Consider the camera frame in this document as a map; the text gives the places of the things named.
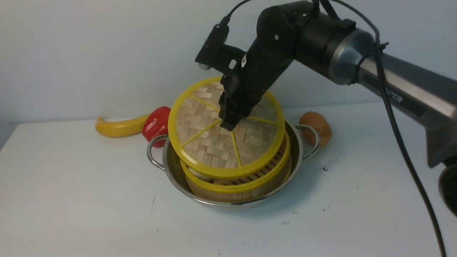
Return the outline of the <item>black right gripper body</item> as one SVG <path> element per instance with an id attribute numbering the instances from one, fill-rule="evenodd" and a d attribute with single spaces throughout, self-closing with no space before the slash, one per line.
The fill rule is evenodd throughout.
<path id="1" fill-rule="evenodd" d="M 247 118 L 264 94 L 295 59 L 294 46 L 253 43 L 232 75 L 222 80 L 219 117 Z"/>

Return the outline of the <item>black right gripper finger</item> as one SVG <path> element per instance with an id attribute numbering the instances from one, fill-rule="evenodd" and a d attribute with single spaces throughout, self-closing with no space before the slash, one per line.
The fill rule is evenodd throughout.
<path id="1" fill-rule="evenodd" d="M 222 122 L 220 123 L 220 127 L 223 129 L 232 132 L 235 127 L 238 125 L 240 122 L 240 116 L 230 116 L 230 117 L 225 117 Z"/>

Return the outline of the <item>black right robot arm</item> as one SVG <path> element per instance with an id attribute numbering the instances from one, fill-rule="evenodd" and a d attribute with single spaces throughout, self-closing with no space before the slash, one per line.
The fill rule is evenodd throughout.
<path id="1" fill-rule="evenodd" d="M 440 196 L 456 214 L 456 81 L 383 53 L 378 29 L 354 7 L 375 32 L 341 19 L 330 1 L 297 1 L 266 8 L 257 20 L 250 49 L 231 57 L 237 67 L 224 73 L 219 117 L 233 130 L 247 117 L 293 60 L 338 85 L 360 84 L 382 98 L 395 136 L 392 107 L 409 115 L 426 131 L 427 163 L 445 166 L 438 181 Z"/>

